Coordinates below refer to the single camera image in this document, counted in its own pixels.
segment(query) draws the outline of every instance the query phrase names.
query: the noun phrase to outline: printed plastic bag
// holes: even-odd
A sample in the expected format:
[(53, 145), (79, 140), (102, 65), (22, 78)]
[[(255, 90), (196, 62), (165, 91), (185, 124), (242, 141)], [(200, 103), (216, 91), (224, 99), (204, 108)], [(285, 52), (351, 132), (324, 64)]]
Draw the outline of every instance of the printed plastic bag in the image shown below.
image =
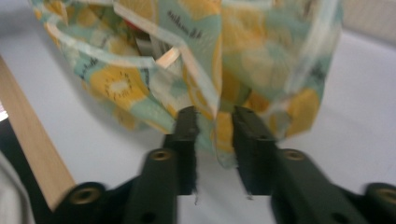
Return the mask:
[[(234, 164), (235, 105), (253, 109), (278, 139), (312, 126), (342, 17), (337, 0), (33, 0), (33, 7), (75, 74), (121, 123), (169, 133), (177, 111), (194, 105), (199, 144), (213, 145), (224, 166)], [(144, 43), (153, 57), (142, 56)]]

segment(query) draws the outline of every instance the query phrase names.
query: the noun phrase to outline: brass screw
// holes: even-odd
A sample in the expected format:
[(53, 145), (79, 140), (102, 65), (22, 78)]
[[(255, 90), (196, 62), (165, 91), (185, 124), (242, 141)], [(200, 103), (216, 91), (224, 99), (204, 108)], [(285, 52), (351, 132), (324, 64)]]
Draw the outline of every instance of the brass screw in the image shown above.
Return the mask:
[(95, 188), (85, 188), (79, 189), (74, 192), (70, 197), (70, 203), (73, 204), (84, 204), (91, 203), (100, 197), (101, 193), (98, 189)]
[(395, 189), (378, 189), (376, 193), (388, 203), (396, 204), (396, 190)]
[(171, 158), (171, 154), (167, 151), (156, 151), (151, 154), (151, 158), (155, 161), (166, 161)]
[(305, 156), (303, 153), (296, 150), (286, 150), (285, 157), (291, 161), (302, 161)]

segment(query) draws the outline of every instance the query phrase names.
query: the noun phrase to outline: black mount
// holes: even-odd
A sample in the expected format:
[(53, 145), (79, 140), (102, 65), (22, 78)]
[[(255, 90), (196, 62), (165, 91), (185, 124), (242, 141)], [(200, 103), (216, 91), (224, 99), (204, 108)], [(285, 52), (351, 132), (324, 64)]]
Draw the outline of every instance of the black mount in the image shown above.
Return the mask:
[[(140, 176), (105, 190), (98, 183), (72, 189), (54, 211), (51, 224), (174, 224), (177, 195), (196, 191), (196, 112), (178, 113), (173, 134), (150, 151)], [(279, 224), (395, 224), (396, 188), (368, 185), (357, 195), (332, 184), (303, 152), (278, 149), (253, 111), (233, 112), (233, 147), (248, 194), (270, 195)]]

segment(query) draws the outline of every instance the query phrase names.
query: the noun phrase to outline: wooden stick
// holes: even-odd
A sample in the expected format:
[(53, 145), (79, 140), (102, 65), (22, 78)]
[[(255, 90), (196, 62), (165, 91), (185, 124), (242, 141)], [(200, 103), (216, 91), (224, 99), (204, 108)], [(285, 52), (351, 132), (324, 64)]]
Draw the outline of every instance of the wooden stick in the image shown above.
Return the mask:
[(38, 186), (53, 209), (75, 181), (1, 56), (0, 100)]

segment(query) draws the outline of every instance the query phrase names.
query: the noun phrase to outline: white table surface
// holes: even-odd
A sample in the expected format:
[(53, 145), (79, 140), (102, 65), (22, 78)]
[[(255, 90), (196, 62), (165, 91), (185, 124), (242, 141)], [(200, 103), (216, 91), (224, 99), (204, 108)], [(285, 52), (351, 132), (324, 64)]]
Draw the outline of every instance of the white table surface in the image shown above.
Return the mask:
[[(161, 145), (161, 133), (128, 132), (96, 104), (26, 1), (0, 3), (0, 54), (78, 183), (113, 188)], [(280, 145), (307, 152), (347, 189), (396, 185), (396, 49), (344, 31), (312, 131)], [(247, 200), (235, 170), (204, 152), (198, 162), (199, 202), (179, 199), (179, 223), (275, 223), (268, 198)]]

